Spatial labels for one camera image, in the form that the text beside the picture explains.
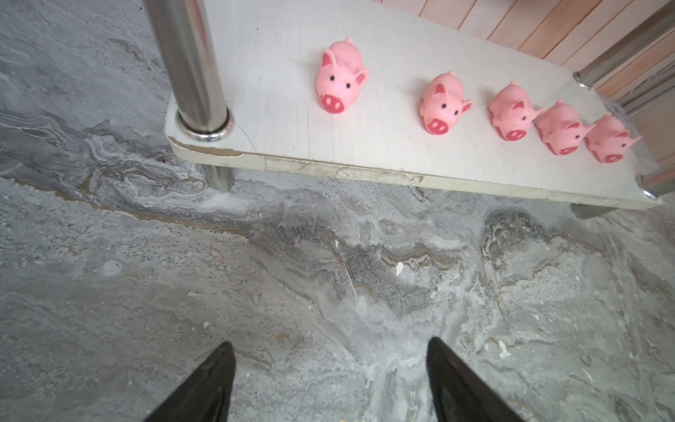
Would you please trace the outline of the pink pig toy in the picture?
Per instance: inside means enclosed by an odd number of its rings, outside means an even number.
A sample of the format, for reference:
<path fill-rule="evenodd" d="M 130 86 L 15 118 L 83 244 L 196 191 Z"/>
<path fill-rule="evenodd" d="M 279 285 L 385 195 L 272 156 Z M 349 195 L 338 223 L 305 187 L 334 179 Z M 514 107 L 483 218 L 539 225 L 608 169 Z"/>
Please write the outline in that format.
<path fill-rule="evenodd" d="M 323 110 L 342 114 L 354 104 L 368 77 L 369 70 L 364 67 L 362 55 L 351 38 L 327 47 L 316 77 L 316 91 Z"/>
<path fill-rule="evenodd" d="M 474 100 L 464 98 L 462 82 L 455 72 L 449 71 L 428 84 L 418 115 L 428 133 L 445 135 L 474 104 Z"/>
<path fill-rule="evenodd" d="M 535 108 L 527 92 L 515 81 L 502 89 L 488 106 L 492 126 L 507 142 L 524 138 L 545 111 L 545 107 Z"/>
<path fill-rule="evenodd" d="M 585 137 L 585 144 L 599 162 L 613 164 L 621 161 L 642 139 L 641 136 L 631 137 L 623 123 L 607 113 L 595 122 L 595 127 Z"/>
<path fill-rule="evenodd" d="M 585 137 L 597 126 L 585 126 L 577 111 L 561 100 L 539 116 L 534 125 L 548 149 L 556 156 L 567 156 L 578 149 Z"/>

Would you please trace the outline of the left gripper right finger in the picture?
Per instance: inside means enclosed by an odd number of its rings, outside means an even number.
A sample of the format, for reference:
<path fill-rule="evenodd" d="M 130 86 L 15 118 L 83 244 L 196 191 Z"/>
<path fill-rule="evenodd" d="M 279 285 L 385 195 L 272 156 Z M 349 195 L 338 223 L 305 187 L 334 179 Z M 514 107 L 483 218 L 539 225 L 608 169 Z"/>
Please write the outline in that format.
<path fill-rule="evenodd" d="M 522 417 L 438 337 L 428 343 L 426 370 L 439 421 L 522 422 Z"/>

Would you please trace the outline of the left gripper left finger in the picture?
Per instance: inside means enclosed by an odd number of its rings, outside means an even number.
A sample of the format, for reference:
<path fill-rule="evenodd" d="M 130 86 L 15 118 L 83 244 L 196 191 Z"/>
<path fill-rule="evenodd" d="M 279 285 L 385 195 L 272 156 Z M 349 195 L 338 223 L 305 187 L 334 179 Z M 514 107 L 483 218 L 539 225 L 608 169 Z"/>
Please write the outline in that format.
<path fill-rule="evenodd" d="M 236 368 L 234 348 L 223 342 L 145 421 L 227 421 Z"/>

